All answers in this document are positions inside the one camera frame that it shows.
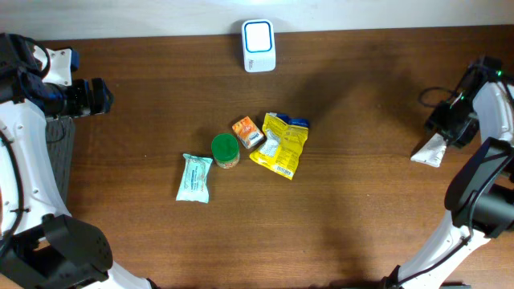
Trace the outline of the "teal wipes packet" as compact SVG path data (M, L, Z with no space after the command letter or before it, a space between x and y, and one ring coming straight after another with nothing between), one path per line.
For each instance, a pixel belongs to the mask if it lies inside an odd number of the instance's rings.
M188 153L184 153L182 156L186 163L176 200L197 201L207 204L210 200L207 178L213 159L193 156Z

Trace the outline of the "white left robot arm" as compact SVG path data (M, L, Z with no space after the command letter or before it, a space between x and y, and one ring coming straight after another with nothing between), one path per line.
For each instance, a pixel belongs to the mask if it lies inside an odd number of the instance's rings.
M116 263L103 232L73 218L51 167L47 122L108 113L100 78L73 79L80 57L1 36L1 272L23 288L151 288Z

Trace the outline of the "orange small carton box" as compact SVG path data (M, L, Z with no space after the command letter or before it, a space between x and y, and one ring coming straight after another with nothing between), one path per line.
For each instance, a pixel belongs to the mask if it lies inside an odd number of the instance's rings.
M233 124L232 130L246 149L254 147L264 139L264 134L249 116L245 116Z

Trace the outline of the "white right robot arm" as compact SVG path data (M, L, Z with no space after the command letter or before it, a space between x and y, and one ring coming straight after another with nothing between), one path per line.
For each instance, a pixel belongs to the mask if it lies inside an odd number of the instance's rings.
M381 288L444 288L475 250L513 230L513 191L496 184L513 178L513 78L500 60L471 63L450 96L433 105L424 127L431 136L411 160L439 167L449 147L481 145L449 184L439 227L409 261L381 280Z

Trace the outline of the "yellow snack bag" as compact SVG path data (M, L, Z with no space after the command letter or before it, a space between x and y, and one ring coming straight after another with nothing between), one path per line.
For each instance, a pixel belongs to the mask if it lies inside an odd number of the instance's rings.
M266 140L250 154L250 159L291 180L308 139L309 127L306 119L267 112L262 127Z

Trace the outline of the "green lid jar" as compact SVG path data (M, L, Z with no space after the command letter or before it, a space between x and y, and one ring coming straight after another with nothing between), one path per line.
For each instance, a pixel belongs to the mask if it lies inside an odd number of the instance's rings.
M230 133L218 134L211 142L211 151L215 162L223 169L231 169L239 163L239 143Z

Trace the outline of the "white tube with cork cap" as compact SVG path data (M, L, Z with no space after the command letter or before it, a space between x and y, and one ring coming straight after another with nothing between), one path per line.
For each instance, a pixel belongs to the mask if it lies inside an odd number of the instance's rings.
M435 133L424 142L420 149L416 149L410 160L424 165L438 168L447 150L447 142L439 133Z

